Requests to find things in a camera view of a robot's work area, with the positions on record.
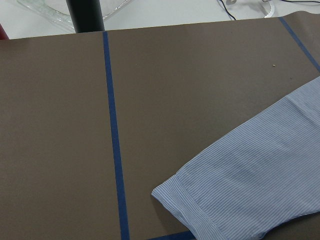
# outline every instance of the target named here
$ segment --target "striped sleeve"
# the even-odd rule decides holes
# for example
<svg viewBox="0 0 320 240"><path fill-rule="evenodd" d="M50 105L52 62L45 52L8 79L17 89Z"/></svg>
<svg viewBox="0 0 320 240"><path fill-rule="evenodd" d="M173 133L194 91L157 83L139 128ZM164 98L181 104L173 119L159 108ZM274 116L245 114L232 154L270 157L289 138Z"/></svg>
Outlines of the striped sleeve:
<svg viewBox="0 0 320 240"><path fill-rule="evenodd" d="M197 240L258 240L320 210L320 77L207 147L152 195Z"/></svg>

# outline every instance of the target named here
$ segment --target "sleeve hem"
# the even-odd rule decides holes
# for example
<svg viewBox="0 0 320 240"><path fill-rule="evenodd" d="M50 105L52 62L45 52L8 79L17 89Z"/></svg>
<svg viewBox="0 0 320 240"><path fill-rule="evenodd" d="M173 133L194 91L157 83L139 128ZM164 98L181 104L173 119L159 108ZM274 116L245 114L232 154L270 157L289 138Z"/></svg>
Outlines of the sleeve hem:
<svg viewBox="0 0 320 240"><path fill-rule="evenodd" d="M227 240L181 185L176 175L156 187L151 195L184 224L197 240Z"/></svg>

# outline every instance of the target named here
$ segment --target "garment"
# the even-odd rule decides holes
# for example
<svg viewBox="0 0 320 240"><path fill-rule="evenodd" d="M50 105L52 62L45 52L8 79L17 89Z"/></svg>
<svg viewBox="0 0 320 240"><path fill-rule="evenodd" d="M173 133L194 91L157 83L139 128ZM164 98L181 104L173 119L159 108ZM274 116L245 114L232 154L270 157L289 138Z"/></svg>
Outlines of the garment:
<svg viewBox="0 0 320 240"><path fill-rule="evenodd" d="M152 195L197 240L258 240L320 210L320 77L235 128Z"/></svg>

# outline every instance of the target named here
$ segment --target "blue stripe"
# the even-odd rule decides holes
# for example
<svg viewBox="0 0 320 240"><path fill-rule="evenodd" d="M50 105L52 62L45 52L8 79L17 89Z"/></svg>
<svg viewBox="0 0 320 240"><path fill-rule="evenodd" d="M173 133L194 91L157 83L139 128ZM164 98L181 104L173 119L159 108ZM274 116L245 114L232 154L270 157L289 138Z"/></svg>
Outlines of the blue stripe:
<svg viewBox="0 0 320 240"><path fill-rule="evenodd" d="M184 231L180 233L175 233L167 236L159 236L151 238L149 240L193 240L196 239L195 236L190 231Z"/></svg>
<svg viewBox="0 0 320 240"><path fill-rule="evenodd" d="M292 30L292 28L286 22L286 20L283 17L279 17L279 20L283 24L285 29L290 33L291 37L295 40L295 42L298 44L298 46L301 48L301 50L304 52L304 54L307 56L307 58L310 60L310 62L320 72L320 65L317 63L317 61L314 59L314 57L311 55L311 53L308 51L308 49L305 47L305 45L301 42L301 40L298 38L296 33Z"/></svg>
<svg viewBox="0 0 320 240"><path fill-rule="evenodd" d="M124 175L123 175L122 163L121 163L115 94L114 94L114 86L112 81L111 61L110 61L110 52L109 52L109 41L108 41L108 33L106 31L103 33L103 47L104 47L106 86L107 86L108 101L109 101L109 114L110 114L115 183L116 183L116 193L118 198L121 240L129 240L130 235L129 235L128 214L127 214L127 204L126 204L126 195L125 195L125 184L124 184Z"/></svg>

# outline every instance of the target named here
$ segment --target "black pole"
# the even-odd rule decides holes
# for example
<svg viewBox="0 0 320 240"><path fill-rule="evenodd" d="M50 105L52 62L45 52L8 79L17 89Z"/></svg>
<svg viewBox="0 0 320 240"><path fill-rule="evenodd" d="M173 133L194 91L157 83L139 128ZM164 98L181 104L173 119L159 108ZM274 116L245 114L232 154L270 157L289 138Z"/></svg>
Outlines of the black pole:
<svg viewBox="0 0 320 240"><path fill-rule="evenodd" d="M76 33L104 31L99 0L66 0Z"/></svg>

